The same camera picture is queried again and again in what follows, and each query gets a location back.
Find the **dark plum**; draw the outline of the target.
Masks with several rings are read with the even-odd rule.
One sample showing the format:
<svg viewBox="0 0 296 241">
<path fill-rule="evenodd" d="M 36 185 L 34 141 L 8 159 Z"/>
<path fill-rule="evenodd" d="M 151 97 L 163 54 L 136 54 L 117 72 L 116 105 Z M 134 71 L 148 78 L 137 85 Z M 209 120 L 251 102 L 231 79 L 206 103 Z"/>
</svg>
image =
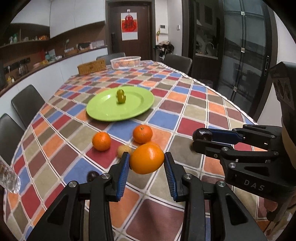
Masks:
<svg viewBox="0 0 296 241">
<path fill-rule="evenodd" d="M 100 174 L 98 172 L 93 171 L 93 170 L 92 171 L 89 171 L 87 173 L 87 182 L 92 182 L 92 181 L 94 181 L 99 176 L 100 176 Z"/>
<path fill-rule="evenodd" d="M 205 140 L 212 141 L 212 132 L 208 128 L 199 128 L 193 132 L 192 139 L 196 140 Z"/>
</svg>

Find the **orange tangerine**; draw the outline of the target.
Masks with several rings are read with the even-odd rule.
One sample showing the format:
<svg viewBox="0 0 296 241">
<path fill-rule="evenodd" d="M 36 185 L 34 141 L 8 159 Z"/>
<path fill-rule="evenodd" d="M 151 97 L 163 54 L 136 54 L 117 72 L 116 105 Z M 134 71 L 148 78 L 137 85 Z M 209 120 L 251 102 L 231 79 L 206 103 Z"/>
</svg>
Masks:
<svg viewBox="0 0 296 241">
<path fill-rule="evenodd" d="M 155 145 L 143 144 L 133 151 L 129 165 L 135 173 L 145 175 L 158 170 L 164 159 L 165 155 L 162 149 Z"/>
<path fill-rule="evenodd" d="M 135 142 L 145 144 L 151 141 L 153 132 L 148 125 L 138 125 L 132 135 Z"/>
<path fill-rule="evenodd" d="M 145 144 L 148 144 L 148 145 L 155 145 L 156 147 L 160 148 L 160 146 L 154 142 L 147 142 Z"/>
<path fill-rule="evenodd" d="M 97 132 L 92 138 L 92 145 L 97 151 L 107 151 L 111 147 L 111 137 L 106 132 Z"/>
</svg>

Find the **tan round fruit left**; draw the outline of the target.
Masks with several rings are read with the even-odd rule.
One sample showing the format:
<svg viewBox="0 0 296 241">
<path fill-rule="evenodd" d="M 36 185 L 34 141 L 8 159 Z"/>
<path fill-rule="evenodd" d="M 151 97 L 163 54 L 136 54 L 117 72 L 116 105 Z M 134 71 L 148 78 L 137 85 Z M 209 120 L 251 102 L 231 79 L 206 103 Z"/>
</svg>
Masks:
<svg viewBox="0 0 296 241">
<path fill-rule="evenodd" d="M 128 152 L 129 154 L 132 154 L 133 149 L 127 145 L 120 145 L 117 149 L 117 156 L 121 158 L 124 152 Z"/>
</svg>

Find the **clear plastic water bottle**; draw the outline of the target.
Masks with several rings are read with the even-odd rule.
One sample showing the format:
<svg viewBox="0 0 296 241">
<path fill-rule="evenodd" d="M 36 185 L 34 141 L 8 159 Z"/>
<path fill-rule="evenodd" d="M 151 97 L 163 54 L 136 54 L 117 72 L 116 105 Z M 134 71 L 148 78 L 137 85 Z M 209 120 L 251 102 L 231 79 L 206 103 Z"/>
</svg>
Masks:
<svg viewBox="0 0 296 241">
<path fill-rule="evenodd" d="M 0 183 L 5 190 L 11 193 L 20 192 L 21 180 L 19 176 L 2 157 L 0 157 Z"/>
</svg>

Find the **colourful checkered tablecloth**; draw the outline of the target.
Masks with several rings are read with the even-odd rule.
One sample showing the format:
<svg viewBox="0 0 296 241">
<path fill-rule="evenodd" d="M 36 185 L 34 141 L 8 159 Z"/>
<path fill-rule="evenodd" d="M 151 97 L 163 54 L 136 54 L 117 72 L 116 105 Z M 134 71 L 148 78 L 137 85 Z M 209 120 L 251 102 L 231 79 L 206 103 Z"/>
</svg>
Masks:
<svg viewBox="0 0 296 241">
<path fill-rule="evenodd" d="M 209 87 L 153 61 L 131 70 L 108 68 L 72 75 L 66 82 L 55 76 L 45 80 L 51 73 L 55 72 L 37 78 L 48 96 L 14 148 L 11 165 L 21 179 L 21 188 L 19 194 L 5 194 L 4 220 L 16 240 L 28 238 L 66 184 L 72 180 L 85 183 L 89 171 L 107 172 L 118 162 L 119 154 L 136 149 L 139 144 L 132 133 L 138 125 L 148 125 L 152 142 L 163 152 L 171 152 L 187 172 L 215 183 L 224 179 L 222 166 L 219 160 L 190 150 L 192 133 L 200 127 L 231 130 L 255 123 Z M 152 107 L 131 120 L 114 123 L 92 120 L 87 115 L 86 106 L 93 97 L 124 86 L 149 90 L 154 95 Z M 92 138 L 98 132 L 111 138 L 105 152 L 93 148 Z M 261 197 L 231 189 L 268 240 L 280 236 L 295 209 L 276 225 L 266 219 Z M 184 203 L 176 203 L 170 196 L 163 166 L 147 175 L 130 171 L 124 196 L 120 202 L 111 203 L 110 210 L 115 240 L 180 240 Z"/>
</svg>

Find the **glass sliding door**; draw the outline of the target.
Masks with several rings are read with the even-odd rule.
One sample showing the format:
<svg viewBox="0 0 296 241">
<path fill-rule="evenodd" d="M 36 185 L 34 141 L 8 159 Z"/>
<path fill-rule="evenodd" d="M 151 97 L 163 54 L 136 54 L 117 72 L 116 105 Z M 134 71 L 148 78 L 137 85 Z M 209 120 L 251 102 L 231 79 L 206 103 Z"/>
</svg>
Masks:
<svg viewBox="0 0 296 241">
<path fill-rule="evenodd" d="M 224 46 L 217 91 L 257 121 L 276 63 L 278 32 L 264 1 L 223 1 Z"/>
</svg>

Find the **black chair right side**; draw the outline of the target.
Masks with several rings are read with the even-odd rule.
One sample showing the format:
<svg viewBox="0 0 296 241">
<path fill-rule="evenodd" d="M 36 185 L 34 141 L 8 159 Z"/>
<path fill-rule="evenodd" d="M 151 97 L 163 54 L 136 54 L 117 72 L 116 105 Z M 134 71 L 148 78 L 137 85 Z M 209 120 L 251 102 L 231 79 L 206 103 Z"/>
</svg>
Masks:
<svg viewBox="0 0 296 241">
<path fill-rule="evenodd" d="M 191 66 L 192 66 L 192 59 L 184 56 L 179 56 L 175 54 L 166 54 L 163 63 L 166 66 L 174 68 L 178 71 L 181 71 L 185 74 L 188 74 Z"/>
</svg>

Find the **green plate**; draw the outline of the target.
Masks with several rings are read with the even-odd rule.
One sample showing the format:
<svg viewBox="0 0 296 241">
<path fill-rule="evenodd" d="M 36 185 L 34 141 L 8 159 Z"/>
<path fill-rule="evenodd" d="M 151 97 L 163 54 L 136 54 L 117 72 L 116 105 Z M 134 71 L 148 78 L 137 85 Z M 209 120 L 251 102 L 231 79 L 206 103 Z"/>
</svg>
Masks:
<svg viewBox="0 0 296 241">
<path fill-rule="evenodd" d="M 122 121 L 145 113 L 154 95 L 136 86 L 112 88 L 98 93 L 86 106 L 86 113 L 98 121 Z"/>
</svg>

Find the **black chair near left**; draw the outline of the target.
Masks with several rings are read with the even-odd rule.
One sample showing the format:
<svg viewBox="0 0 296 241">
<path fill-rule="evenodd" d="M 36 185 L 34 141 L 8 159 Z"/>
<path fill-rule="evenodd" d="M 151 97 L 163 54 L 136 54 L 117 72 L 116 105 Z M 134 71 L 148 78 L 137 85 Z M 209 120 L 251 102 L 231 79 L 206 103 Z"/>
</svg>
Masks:
<svg viewBox="0 0 296 241">
<path fill-rule="evenodd" d="M 7 113 L 1 116 L 1 157 L 9 165 L 25 133 Z"/>
</svg>

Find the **green small fruit front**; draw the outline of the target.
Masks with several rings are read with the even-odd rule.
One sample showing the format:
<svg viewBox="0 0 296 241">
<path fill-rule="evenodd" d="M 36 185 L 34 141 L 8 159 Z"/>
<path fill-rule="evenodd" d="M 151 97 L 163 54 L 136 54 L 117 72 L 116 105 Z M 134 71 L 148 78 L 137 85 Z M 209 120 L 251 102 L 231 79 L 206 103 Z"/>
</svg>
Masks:
<svg viewBox="0 0 296 241">
<path fill-rule="evenodd" d="M 126 102 L 126 96 L 125 95 L 119 95 L 119 96 L 117 96 L 117 102 L 119 104 L 125 103 Z"/>
</svg>

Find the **dark wooden door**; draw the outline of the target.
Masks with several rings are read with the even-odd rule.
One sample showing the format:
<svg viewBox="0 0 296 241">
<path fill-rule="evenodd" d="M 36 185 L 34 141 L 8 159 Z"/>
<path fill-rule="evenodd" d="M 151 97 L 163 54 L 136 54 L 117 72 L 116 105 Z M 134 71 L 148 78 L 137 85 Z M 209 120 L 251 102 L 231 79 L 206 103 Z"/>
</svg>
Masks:
<svg viewBox="0 0 296 241">
<path fill-rule="evenodd" d="M 105 13 L 110 54 L 156 59 L 155 1 L 106 1 Z"/>
</svg>

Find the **woven wicker box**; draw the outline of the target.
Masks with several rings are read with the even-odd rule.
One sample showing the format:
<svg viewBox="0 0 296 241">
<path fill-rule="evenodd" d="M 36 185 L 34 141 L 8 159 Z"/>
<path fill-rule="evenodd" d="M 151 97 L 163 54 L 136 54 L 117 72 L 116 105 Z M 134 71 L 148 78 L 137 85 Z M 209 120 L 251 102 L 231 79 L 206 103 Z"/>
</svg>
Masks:
<svg viewBox="0 0 296 241">
<path fill-rule="evenodd" d="M 106 70 L 106 62 L 104 59 L 95 60 L 77 66 L 79 75 L 90 74 Z"/>
</svg>

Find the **black chair table end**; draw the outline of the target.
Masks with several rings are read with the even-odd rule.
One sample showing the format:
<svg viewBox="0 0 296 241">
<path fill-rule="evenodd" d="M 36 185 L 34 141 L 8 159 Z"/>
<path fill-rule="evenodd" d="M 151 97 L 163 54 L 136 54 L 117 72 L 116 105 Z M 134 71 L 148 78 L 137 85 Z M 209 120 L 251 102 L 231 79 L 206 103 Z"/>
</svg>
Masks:
<svg viewBox="0 0 296 241">
<path fill-rule="evenodd" d="M 119 53 L 113 53 L 113 54 L 109 54 L 109 55 L 103 55 L 103 56 L 97 57 L 96 60 L 104 59 L 106 65 L 111 65 L 112 59 L 120 58 L 120 57 L 125 57 L 125 53 L 119 52 Z"/>
</svg>

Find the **red and white door poster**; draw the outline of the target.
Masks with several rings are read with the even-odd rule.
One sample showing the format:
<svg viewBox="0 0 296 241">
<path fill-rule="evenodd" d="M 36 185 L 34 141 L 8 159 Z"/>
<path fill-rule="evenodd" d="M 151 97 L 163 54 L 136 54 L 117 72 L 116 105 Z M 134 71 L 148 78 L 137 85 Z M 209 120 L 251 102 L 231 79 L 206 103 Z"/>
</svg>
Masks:
<svg viewBox="0 0 296 241">
<path fill-rule="evenodd" d="M 138 21 L 136 12 L 120 14 L 121 38 L 123 41 L 138 40 Z"/>
</svg>

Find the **white wall intercom panel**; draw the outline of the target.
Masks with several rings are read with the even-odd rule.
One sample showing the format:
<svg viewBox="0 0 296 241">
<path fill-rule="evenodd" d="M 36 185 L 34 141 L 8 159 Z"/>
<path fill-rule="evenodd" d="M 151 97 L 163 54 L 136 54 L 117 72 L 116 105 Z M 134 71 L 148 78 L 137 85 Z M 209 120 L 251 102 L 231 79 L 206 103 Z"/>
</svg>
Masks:
<svg viewBox="0 0 296 241">
<path fill-rule="evenodd" d="M 167 25 L 159 25 L 159 33 L 167 35 L 169 33 Z"/>
</svg>

